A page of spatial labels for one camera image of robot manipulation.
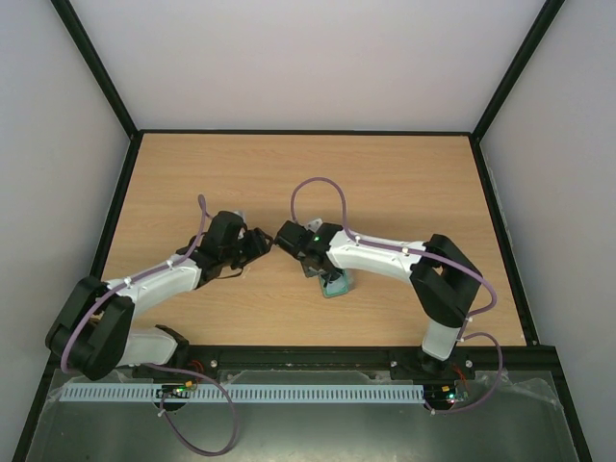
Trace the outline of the dark aviator sunglasses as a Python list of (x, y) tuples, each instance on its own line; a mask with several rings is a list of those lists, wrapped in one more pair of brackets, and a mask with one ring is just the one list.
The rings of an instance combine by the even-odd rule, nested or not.
[(323, 279), (323, 289), (328, 293), (338, 293), (346, 287), (344, 274), (341, 272), (329, 273)]

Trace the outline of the grey sunglasses case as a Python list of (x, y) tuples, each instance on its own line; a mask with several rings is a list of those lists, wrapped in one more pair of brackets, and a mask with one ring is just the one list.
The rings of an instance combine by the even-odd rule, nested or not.
[(324, 269), (313, 269), (302, 264), (307, 278), (317, 277), (321, 293), (325, 298), (346, 295), (354, 288), (354, 277), (350, 269), (335, 269), (327, 272)]

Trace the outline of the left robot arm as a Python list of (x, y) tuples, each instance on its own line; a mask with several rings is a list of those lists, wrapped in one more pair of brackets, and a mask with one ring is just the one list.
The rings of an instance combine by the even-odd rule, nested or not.
[(164, 325), (137, 328), (147, 310), (196, 291), (223, 270), (243, 270), (270, 252), (273, 239), (244, 218), (222, 211), (202, 217), (197, 234), (162, 263), (123, 278), (81, 279), (45, 338), (63, 372), (98, 380), (117, 367), (172, 367), (187, 356), (186, 339)]

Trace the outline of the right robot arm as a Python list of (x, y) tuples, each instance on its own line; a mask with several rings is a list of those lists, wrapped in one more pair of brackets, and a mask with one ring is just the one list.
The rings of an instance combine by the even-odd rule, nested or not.
[(286, 221), (274, 243), (296, 259), (307, 277), (317, 277), (325, 297), (351, 290), (361, 270), (409, 284), (429, 317), (417, 367), (438, 377), (453, 365), (453, 349), (482, 284), (482, 275), (447, 237), (425, 243), (351, 237), (343, 226), (320, 219), (302, 226)]

